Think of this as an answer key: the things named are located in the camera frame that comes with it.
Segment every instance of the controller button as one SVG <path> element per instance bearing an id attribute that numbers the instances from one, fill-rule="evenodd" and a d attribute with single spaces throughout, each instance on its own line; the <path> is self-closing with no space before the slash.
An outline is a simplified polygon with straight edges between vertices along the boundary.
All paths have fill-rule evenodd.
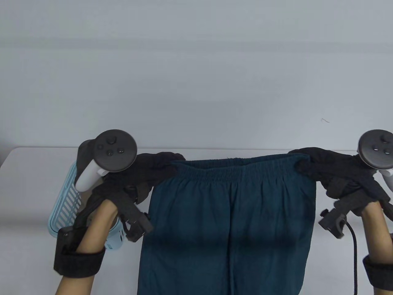
<path id="1" fill-rule="evenodd" d="M 107 137 L 107 143 L 108 144 L 114 144 L 114 143 L 116 143 L 116 140 L 117 140 L 116 136 L 109 136 L 109 137 Z"/>

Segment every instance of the pant leg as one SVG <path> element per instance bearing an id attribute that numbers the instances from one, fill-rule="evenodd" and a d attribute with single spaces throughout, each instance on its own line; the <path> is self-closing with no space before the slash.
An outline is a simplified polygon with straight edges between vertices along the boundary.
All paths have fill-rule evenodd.
<path id="1" fill-rule="evenodd" d="M 316 195 L 315 182 L 294 170 L 300 157 L 296 155 L 281 163 L 262 161 L 258 169 L 245 167 L 248 177 L 232 195 L 232 294 L 297 295 L 300 292 L 315 219 Z M 250 169 L 262 171 L 261 178 L 252 177 Z"/>
<path id="2" fill-rule="evenodd" d="M 227 295 L 228 185 L 169 179 L 154 189 L 149 215 L 138 295 Z"/>

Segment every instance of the elastic waistband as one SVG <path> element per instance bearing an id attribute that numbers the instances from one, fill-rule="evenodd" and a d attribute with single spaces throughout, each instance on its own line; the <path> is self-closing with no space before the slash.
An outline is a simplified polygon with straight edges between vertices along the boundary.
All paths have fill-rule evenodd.
<path id="1" fill-rule="evenodd" d="M 309 156 L 281 154 L 249 159 L 174 161 L 173 164 L 178 169 L 177 177 L 196 181 L 236 182 L 293 174 L 296 172 L 295 163 L 304 159 L 308 160 Z"/>

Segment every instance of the velcro strap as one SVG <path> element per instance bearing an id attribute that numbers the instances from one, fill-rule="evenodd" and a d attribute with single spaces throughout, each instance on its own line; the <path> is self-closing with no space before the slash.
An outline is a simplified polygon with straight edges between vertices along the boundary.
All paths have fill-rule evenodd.
<path id="1" fill-rule="evenodd" d="M 375 200 L 370 198 L 368 194 L 361 189 L 342 197 L 334 203 L 334 207 L 346 215 L 349 211 L 364 208 L 371 202 L 375 202 Z"/>
<path id="2" fill-rule="evenodd" d="M 125 191 L 108 194 L 105 198 L 116 205 L 119 214 L 124 216 L 125 221 L 130 224 L 136 222 L 143 215 Z"/>
<path id="3" fill-rule="evenodd" d="M 381 290 L 393 291 L 392 264 L 373 263 L 368 255 L 363 259 L 363 264 L 366 269 L 370 284 L 373 287 Z"/>
<path id="4" fill-rule="evenodd" d="M 77 214 L 73 227 L 75 229 L 78 229 L 80 227 L 85 227 L 89 215 L 93 213 L 94 210 L 96 210 L 103 201 L 104 201 L 103 197 L 96 194 L 92 194 L 87 200 L 85 208 Z"/>
<path id="5" fill-rule="evenodd" d="M 380 201 L 380 204 L 386 217 L 393 221 L 393 205 L 388 201 Z"/>
<path id="6" fill-rule="evenodd" d="M 55 257 L 54 270 L 67 278 L 91 277 L 98 273 L 104 255 L 105 248 L 95 254 L 59 253 Z"/>
<path id="7" fill-rule="evenodd" d="M 105 248 L 94 254 L 76 253 L 87 227 L 63 227 L 57 235 L 54 270 L 68 278 L 87 278 L 98 273 Z"/>

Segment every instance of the white table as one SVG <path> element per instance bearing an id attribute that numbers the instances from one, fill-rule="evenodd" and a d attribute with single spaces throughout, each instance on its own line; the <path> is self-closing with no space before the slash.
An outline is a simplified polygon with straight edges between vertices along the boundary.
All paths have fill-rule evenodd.
<path id="1" fill-rule="evenodd" d="M 157 153 L 165 149 L 140 149 Z M 167 149 L 189 160 L 256 157 L 287 151 L 230 149 Z M 46 228 L 48 217 L 76 160 L 77 148 L 21 147 L 0 168 L 0 286 L 1 294 L 54 294 L 60 276 L 53 271 L 55 239 Z M 141 206 L 147 211 L 149 199 Z M 317 213 L 332 207 L 320 187 Z M 359 262 L 366 245 L 359 218 L 350 216 L 359 241 Z M 141 240 L 125 242 L 108 251 L 97 275 L 93 294 L 136 294 Z M 352 292 L 352 239 L 347 232 L 336 240 L 316 225 L 302 294 L 330 295 Z M 359 267 L 359 294 L 372 294 L 363 267 Z"/>

